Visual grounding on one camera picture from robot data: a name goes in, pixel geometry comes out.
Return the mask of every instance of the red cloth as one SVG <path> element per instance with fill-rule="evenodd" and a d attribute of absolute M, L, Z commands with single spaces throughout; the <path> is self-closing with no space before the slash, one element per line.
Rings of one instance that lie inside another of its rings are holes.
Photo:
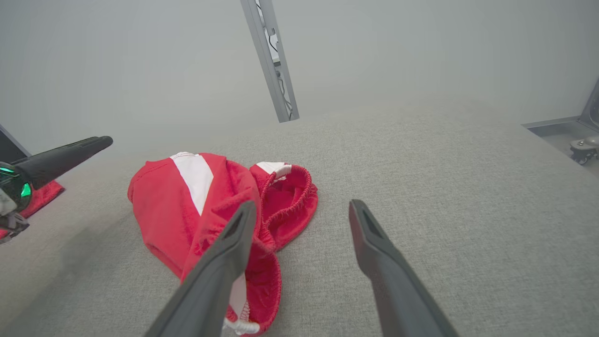
<path fill-rule="evenodd" d="M 29 218 L 35 212 L 47 205 L 50 201 L 54 200 L 64 190 L 65 188 L 55 180 L 51 181 L 40 189 L 32 190 L 31 201 L 29 202 L 27 208 L 20 212 L 21 215 L 23 215 L 25 218 Z M 5 230 L 0 230 L 0 239 L 5 237 L 7 234 L 8 232 Z"/>
<path fill-rule="evenodd" d="M 235 281 L 225 323 L 238 333 L 266 331 L 277 314 L 281 271 L 275 252 L 301 233 L 316 210 L 308 171 L 285 163 L 250 170 L 214 154 L 181 152 L 147 162 L 129 185 L 148 249 L 181 282 L 240 204 L 254 201 L 256 226 L 244 275 Z"/>

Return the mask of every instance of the gray fabric surface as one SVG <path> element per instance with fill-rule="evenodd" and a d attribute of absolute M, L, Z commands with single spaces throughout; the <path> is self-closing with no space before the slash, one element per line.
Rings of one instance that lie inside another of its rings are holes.
<path fill-rule="evenodd" d="M 144 247 L 126 189 L 144 160 L 178 151 L 302 165 L 319 188 L 310 225 L 278 254 L 283 293 L 268 336 L 380 334 L 353 252 L 351 198 L 367 203 L 462 336 L 594 335 L 599 180 L 497 116 L 433 101 L 127 158 L 109 150 L 61 179 L 64 195 L 0 246 L 2 335 L 145 332 L 178 282 Z"/>

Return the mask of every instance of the white wall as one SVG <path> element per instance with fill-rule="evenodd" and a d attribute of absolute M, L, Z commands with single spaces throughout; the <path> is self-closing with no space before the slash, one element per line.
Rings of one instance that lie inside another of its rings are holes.
<path fill-rule="evenodd" d="M 597 0 L 273 2 L 302 118 L 439 96 L 543 121 L 599 77 Z"/>
<path fill-rule="evenodd" d="M 436 96 L 542 121 L 599 76 L 596 0 L 274 8 L 302 118 Z M 126 152 L 277 119 L 238 0 L 0 0 L 0 124 L 32 153 L 105 134 Z"/>
<path fill-rule="evenodd" d="M 0 124 L 127 152 L 277 119 L 239 0 L 0 0 Z"/>

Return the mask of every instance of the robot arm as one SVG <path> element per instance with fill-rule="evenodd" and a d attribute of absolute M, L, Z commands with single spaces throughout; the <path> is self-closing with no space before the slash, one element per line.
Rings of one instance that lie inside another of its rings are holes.
<path fill-rule="evenodd" d="M 108 136 L 91 137 L 7 164 L 0 162 L 0 229 L 4 243 L 27 229 L 19 212 L 29 205 L 33 189 L 40 189 L 68 170 L 112 145 Z"/>

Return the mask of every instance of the green light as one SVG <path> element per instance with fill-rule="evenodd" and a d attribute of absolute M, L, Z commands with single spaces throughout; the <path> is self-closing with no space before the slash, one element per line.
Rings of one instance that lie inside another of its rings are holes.
<path fill-rule="evenodd" d="M 31 195 L 31 187 L 28 183 L 26 183 L 23 185 L 23 189 L 21 190 L 21 198 L 27 197 L 29 195 Z"/>

